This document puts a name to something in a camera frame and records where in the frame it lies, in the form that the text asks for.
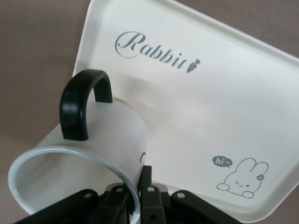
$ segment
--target carrot icon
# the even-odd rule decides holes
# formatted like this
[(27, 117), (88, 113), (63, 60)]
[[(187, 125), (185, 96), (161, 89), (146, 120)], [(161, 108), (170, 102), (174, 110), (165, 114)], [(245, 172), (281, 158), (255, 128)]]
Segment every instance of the carrot icon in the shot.
[(189, 67), (187, 68), (187, 73), (190, 72), (190, 71), (193, 71), (194, 69), (196, 69), (197, 67), (197, 64), (200, 63), (200, 60), (199, 59), (196, 59), (195, 62), (192, 62)]

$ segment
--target rabbit cartoon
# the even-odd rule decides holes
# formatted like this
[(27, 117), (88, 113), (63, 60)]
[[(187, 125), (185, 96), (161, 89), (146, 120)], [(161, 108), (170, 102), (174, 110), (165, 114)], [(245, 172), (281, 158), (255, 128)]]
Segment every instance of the rabbit cartoon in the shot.
[(224, 183), (217, 185), (217, 189), (245, 198), (253, 198), (268, 169), (269, 165), (266, 162), (257, 163), (253, 158), (244, 159), (239, 163), (235, 172), (225, 178)]

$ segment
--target flower icon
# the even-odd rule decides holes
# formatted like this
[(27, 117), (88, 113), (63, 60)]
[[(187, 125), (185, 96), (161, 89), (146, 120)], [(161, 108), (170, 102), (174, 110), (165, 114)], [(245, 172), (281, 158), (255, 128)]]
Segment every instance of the flower icon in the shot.
[(263, 180), (263, 178), (264, 178), (264, 175), (259, 175), (259, 176), (257, 176), (257, 179), (259, 180), (259, 181), (262, 181)]

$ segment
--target speech bubble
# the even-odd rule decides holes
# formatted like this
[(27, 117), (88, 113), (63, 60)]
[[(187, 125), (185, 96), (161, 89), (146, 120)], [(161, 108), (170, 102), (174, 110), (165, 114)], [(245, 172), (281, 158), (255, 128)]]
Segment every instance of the speech bubble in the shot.
[(229, 158), (226, 158), (225, 156), (218, 155), (213, 158), (214, 165), (218, 167), (228, 167), (233, 164), (233, 161)]

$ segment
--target white mug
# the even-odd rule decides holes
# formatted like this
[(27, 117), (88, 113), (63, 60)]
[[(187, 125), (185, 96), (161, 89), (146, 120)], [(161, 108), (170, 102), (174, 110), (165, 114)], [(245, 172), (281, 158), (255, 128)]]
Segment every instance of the white mug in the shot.
[[(95, 99), (88, 99), (91, 89)], [(139, 115), (114, 100), (108, 76), (84, 70), (66, 86), (60, 121), (35, 148), (20, 155), (8, 173), (9, 188), (18, 204), (33, 214), (80, 190), (99, 195), (124, 182), (140, 216), (137, 185), (144, 165), (147, 129)]]

